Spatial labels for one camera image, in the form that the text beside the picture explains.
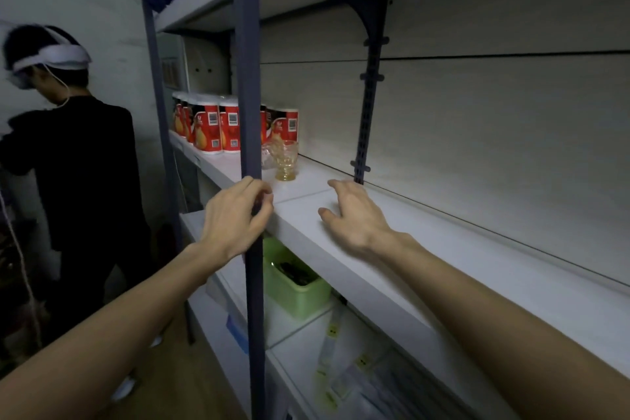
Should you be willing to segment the green plastic box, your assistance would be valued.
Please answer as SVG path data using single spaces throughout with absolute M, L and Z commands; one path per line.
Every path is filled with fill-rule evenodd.
M 304 321 L 330 301 L 332 287 L 275 237 L 263 239 L 264 291 L 292 318 Z

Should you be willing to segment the white wall box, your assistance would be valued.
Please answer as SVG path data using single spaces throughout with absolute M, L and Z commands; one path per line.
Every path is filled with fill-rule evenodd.
M 182 37 L 186 86 L 189 92 L 231 95 L 231 64 L 226 51 L 213 41 Z

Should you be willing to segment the pile of clear packets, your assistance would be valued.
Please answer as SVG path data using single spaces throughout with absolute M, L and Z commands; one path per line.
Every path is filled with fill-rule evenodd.
M 477 420 L 437 380 L 378 337 L 335 371 L 346 312 L 345 304 L 333 307 L 318 355 L 316 375 L 329 409 L 338 411 L 351 400 L 358 420 Z

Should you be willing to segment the grey metal shelf post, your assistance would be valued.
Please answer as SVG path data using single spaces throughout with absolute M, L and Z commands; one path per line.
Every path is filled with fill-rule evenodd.
M 234 0 L 238 99 L 241 130 L 241 174 L 262 177 L 259 0 Z M 262 235 L 253 237 L 244 254 L 251 420 L 266 419 L 264 294 Z
M 162 158 L 165 170 L 165 185 L 167 192 L 168 219 L 173 228 L 175 237 L 175 248 L 179 254 L 183 248 L 183 231 L 181 227 L 181 218 L 179 216 L 179 199 L 178 187 L 179 178 L 176 166 L 176 159 L 173 154 L 172 145 L 169 137 L 169 121 L 167 118 L 167 110 L 165 104 L 164 90 L 162 84 L 161 60 L 159 57 L 158 43 L 154 24 L 153 11 L 144 0 L 140 0 L 144 18 L 144 26 L 146 31 L 147 47 L 149 51 L 149 60 L 151 66 L 151 75 L 153 80 L 154 97 L 156 101 L 156 111 L 159 125 L 159 136 L 161 141 Z M 188 300 L 184 302 L 184 318 L 186 327 L 186 339 L 188 345 L 194 345 L 196 339 L 194 335 L 192 311 Z

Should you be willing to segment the blue shelf tag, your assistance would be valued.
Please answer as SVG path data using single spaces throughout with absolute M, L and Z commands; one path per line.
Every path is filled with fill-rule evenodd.
M 247 328 L 244 330 L 240 327 L 238 322 L 232 318 L 230 314 L 227 316 L 227 320 L 225 323 L 225 328 L 228 330 L 232 338 L 239 346 L 240 350 L 244 352 L 245 355 L 249 355 L 249 341 L 247 336 Z

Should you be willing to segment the grey metal shelf bracket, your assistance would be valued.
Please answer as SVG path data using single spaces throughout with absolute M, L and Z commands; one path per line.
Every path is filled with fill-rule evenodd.
M 360 126 L 355 159 L 351 161 L 354 169 L 353 178 L 358 184 L 364 183 L 365 174 L 370 172 L 367 165 L 368 144 L 374 113 L 375 95 L 378 82 L 384 77 L 379 72 L 382 46 L 389 42 L 384 35 L 384 26 L 389 0 L 335 0 L 353 9 L 362 22 L 367 38 L 364 46 L 367 48 L 366 70 L 360 75 L 364 82 L 364 96 L 360 115 Z

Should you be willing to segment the clear glass cup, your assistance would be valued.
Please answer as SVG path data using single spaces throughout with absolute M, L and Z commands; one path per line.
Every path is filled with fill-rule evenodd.
M 299 153 L 297 141 L 275 139 L 269 150 L 276 165 L 275 179 L 282 182 L 295 180 Z

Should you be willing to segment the person's left hand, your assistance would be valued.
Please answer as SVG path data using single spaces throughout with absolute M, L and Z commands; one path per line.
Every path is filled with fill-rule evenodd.
M 252 232 L 253 206 L 260 193 L 272 193 L 271 186 L 246 176 L 208 202 L 199 245 L 211 271 L 244 254 L 262 235 Z

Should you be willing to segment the person's right forearm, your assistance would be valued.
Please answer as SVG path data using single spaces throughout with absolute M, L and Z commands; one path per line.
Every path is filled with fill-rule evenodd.
M 568 336 L 424 249 L 374 234 L 403 279 L 523 420 L 630 420 L 630 378 Z

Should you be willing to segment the person's right hand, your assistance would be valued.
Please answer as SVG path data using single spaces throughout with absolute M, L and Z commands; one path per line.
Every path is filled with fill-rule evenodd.
M 327 232 L 346 251 L 365 259 L 377 259 L 378 248 L 388 233 L 391 233 L 382 210 L 370 198 L 363 185 L 350 180 L 328 180 L 335 191 L 338 215 L 345 218 L 343 229 Z

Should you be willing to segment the white headset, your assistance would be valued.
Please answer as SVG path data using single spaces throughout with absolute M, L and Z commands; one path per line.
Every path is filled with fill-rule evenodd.
M 36 65 L 55 70 L 85 71 L 92 63 L 88 51 L 72 36 L 55 26 L 24 24 L 9 31 L 3 43 L 7 78 L 21 89 L 29 90 L 26 69 Z

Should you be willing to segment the row of red snack cans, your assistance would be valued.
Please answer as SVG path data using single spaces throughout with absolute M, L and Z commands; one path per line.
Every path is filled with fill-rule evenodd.
M 171 97 L 173 130 L 177 135 L 205 154 L 240 153 L 241 116 L 237 96 L 175 91 Z M 262 104 L 259 112 L 263 147 L 274 141 L 297 142 L 298 109 Z

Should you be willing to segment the person's left forearm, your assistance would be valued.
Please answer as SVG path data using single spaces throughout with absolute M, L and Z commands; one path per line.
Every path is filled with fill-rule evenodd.
M 201 243 L 0 380 L 0 420 L 92 420 L 221 256 Z

